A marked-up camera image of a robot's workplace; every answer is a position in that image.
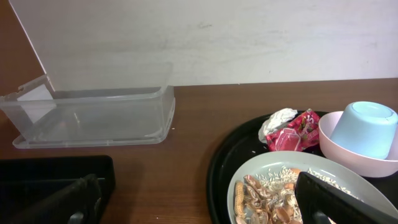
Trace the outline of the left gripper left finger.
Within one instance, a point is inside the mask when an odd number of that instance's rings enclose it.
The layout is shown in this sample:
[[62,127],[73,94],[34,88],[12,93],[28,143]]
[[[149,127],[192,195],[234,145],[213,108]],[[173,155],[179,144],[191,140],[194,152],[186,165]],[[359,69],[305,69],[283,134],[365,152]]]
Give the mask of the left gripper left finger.
[[89,174],[17,212],[6,223],[71,223],[71,217],[78,214],[82,217],[76,223],[98,223],[101,198],[98,178]]

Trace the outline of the grey round plate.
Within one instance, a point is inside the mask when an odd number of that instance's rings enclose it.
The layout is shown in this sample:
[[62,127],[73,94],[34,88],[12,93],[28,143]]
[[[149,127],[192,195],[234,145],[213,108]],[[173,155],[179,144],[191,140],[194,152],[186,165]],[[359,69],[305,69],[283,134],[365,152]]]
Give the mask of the grey round plate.
[[281,180],[280,172],[283,168],[297,168],[302,171],[312,171],[320,174],[327,180],[333,180],[339,187],[350,191],[364,203],[379,209],[380,211],[396,218],[395,206],[371,183],[333,161],[324,157],[305,152],[267,152],[255,156],[234,172],[226,194],[226,208],[228,209],[228,221],[236,222],[234,213],[234,186],[236,181],[243,180],[247,174],[251,174],[261,180]]

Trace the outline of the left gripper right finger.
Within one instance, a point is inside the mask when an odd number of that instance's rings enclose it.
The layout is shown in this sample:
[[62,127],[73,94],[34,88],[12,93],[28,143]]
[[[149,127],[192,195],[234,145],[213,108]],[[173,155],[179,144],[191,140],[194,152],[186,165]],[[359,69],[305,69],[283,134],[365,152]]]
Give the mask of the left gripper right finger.
[[295,197],[303,224],[397,224],[397,218],[342,192],[308,172],[298,175]]

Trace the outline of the white tissue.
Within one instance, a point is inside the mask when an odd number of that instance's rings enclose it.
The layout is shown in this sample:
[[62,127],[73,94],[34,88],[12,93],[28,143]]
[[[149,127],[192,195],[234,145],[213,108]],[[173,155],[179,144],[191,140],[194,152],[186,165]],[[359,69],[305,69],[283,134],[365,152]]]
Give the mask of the white tissue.
[[266,136],[268,134],[272,134],[278,129],[286,126],[287,123],[294,119],[297,114],[298,111],[292,108],[284,108],[271,114],[271,116],[263,122],[260,130],[258,131],[258,138],[260,142],[266,144]]

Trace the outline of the rice and peanut shell scraps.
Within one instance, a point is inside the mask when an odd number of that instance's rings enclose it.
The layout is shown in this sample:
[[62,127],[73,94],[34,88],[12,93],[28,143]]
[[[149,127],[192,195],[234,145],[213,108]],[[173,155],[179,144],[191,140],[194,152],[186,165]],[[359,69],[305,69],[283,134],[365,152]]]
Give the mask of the rice and peanut shell scraps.
[[352,187],[317,167],[297,167],[291,164],[265,166],[250,174],[244,171],[231,181],[227,206],[231,223],[302,223],[294,190],[300,172],[340,189],[362,201]]

